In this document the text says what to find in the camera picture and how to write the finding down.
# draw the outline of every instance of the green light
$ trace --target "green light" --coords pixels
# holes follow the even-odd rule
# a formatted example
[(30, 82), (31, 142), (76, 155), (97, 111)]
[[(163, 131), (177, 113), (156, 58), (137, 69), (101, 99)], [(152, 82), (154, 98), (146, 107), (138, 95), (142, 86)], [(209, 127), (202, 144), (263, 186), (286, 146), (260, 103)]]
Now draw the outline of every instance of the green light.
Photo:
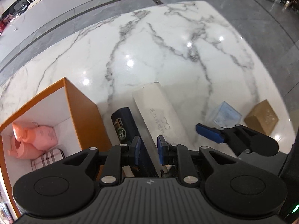
[(299, 205), (296, 205), (295, 209), (293, 210), (293, 213), (294, 213), (296, 210), (298, 210), (298, 208), (299, 208)]

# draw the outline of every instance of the striped cloth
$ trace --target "striped cloth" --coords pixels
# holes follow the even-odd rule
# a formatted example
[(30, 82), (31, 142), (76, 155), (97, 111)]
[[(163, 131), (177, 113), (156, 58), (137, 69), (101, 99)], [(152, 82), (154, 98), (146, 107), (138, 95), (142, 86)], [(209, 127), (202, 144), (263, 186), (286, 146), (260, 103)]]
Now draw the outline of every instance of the striped cloth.
[(46, 152), (44, 155), (41, 155), (37, 159), (31, 162), (32, 170), (37, 170), (42, 167), (48, 166), (51, 163), (57, 162), (64, 158), (63, 152), (58, 149), (52, 149), (51, 151)]

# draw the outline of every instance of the kraft cardboard box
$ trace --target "kraft cardboard box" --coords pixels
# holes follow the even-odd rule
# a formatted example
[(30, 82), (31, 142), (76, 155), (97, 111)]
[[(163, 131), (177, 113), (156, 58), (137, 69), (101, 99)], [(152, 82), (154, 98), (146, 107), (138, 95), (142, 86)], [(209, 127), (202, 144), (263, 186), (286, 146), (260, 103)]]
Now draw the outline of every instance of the kraft cardboard box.
[(264, 100), (253, 107), (245, 117), (244, 122), (249, 128), (268, 136), (273, 131), (278, 120), (268, 100)]

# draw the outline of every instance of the green round logo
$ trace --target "green round logo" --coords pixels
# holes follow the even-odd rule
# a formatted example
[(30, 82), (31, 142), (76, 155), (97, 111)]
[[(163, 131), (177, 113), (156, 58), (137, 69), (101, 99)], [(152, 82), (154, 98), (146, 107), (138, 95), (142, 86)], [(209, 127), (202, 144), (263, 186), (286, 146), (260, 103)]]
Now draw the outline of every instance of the green round logo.
[(117, 129), (118, 138), (122, 141), (126, 138), (126, 130), (124, 128)]

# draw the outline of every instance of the open orange box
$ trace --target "open orange box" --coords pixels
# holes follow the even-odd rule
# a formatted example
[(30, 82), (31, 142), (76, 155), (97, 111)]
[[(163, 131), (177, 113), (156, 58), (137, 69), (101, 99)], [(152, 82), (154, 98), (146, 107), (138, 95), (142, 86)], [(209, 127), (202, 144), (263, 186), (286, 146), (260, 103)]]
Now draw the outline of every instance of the open orange box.
[(8, 208), (14, 219), (21, 216), (12, 195), (12, 188), (23, 175), (32, 171), (31, 160), (8, 156), (11, 150), (13, 122), (35, 122), (54, 128), (59, 148), (68, 157), (89, 147), (107, 151), (112, 145), (95, 103), (81, 93), (66, 78), (54, 83), (0, 126), (0, 182), (9, 200)]

